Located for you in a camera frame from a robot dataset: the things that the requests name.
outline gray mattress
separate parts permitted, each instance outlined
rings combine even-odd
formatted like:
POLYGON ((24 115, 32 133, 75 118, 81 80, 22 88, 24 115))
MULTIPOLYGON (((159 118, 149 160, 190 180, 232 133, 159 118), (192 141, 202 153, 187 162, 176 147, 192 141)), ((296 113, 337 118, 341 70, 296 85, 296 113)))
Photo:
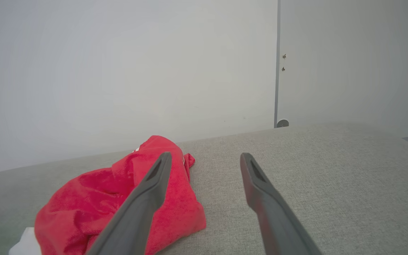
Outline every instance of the gray mattress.
MULTIPOLYGON (((239 157, 249 152, 324 254, 408 254, 408 142, 360 125, 283 127, 178 144, 191 153, 191 185, 207 228, 161 251, 263 254, 246 204, 239 157)), ((129 151, 0 172, 0 254, 34 226, 71 178, 129 151)))

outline crumpled red blanket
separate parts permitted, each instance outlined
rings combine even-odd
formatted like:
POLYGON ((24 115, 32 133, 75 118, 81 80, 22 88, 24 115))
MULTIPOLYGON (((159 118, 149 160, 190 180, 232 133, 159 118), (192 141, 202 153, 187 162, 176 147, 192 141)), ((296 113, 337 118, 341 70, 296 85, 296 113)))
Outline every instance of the crumpled red blanket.
POLYGON ((189 183, 194 158, 170 140, 152 136, 111 168, 84 173, 67 182, 39 211, 35 235, 43 255, 82 255, 163 152, 172 166, 165 202, 154 214, 146 254, 206 226, 202 205, 189 183))

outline gray vertical strip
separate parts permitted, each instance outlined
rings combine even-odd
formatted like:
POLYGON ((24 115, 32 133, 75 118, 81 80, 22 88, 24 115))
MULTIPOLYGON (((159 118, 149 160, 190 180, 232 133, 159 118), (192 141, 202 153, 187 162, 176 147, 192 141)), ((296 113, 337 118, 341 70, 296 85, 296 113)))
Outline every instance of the gray vertical strip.
POLYGON ((280 80, 280 3, 281 0, 278 0, 278 14, 277 14, 277 77, 275 79, 275 123, 273 128, 277 127, 278 123, 278 82, 280 80))

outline red towel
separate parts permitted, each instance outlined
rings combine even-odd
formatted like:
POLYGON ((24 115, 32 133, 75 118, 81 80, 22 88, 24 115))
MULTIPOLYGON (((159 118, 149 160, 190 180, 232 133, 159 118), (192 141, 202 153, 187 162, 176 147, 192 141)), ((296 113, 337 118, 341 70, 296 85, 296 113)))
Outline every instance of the red towel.
POLYGON ((146 254, 152 255, 206 226, 202 205, 189 183, 194 158, 170 140, 152 136, 111 168, 67 182, 39 211, 35 234, 43 255, 82 255, 163 152, 172 166, 165 202, 154 214, 146 254))

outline white wall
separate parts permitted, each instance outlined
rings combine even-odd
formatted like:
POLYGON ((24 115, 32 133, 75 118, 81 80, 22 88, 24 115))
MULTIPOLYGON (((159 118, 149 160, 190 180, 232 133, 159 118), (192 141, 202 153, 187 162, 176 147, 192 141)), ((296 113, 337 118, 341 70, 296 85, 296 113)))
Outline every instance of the white wall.
POLYGON ((0 0, 0 171, 272 127, 277 0, 0 0))
POLYGON ((278 119, 408 136, 408 0, 281 0, 278 119))

